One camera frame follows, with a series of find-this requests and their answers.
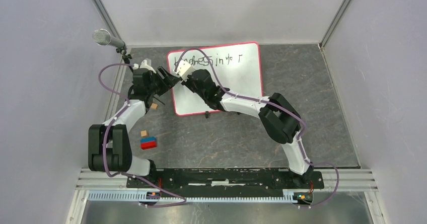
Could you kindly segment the pink framed whiteboard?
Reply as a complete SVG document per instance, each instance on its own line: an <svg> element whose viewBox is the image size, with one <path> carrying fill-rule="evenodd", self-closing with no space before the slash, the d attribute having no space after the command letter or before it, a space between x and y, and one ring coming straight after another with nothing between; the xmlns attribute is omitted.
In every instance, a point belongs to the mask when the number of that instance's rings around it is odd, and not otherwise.
<svg viewBox="0 0 427 224"><path fill-rule="evenodd" d="M263 95L261 57L259 45L256 42L207 46L200 48L211 60L220 83L230 90L249 97ZM169 71L174 72L179 58L191 64L195 69L206 69L212 80L217 83L208 60L197 50L185 54L183 50L171 51L167 55ZM209 113L215 110L195 93L181 84L172 89L174 111L178 116L188 116Z"/></svg>

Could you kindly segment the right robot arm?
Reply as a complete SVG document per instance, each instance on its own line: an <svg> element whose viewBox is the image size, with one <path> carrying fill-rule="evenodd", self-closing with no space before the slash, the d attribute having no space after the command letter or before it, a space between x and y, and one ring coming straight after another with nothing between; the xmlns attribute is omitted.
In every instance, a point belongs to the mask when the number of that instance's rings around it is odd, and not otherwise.
<svg viewBox="0 0 427 224"><path fill-rule="evenodd" d="M258 118L268 136L281 144L292 172L292 184L303 188L311 182L313 167L302 144L305 124L283 95L274 93L260 98L239 95L217 85L206 69L179 69L176 73L182 78L182 85L196 93L211 109Z"/></svg>

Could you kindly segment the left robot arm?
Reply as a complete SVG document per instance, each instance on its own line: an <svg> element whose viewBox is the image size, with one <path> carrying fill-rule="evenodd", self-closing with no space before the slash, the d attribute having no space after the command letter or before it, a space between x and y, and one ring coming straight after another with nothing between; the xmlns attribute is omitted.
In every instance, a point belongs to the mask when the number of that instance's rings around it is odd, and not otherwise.
<svg viewBox="0 0 427 224"><path fill-rule="evenodd" d="M135 69L124 105L104 123L93 124L89 128L89 169L138 175L145 187L155 186L158 173L152 170L153 162L133 156L128 133L149 111L154 97L163 95L179 82L179 77L161 66L156 71L146 67Z"/></svg>

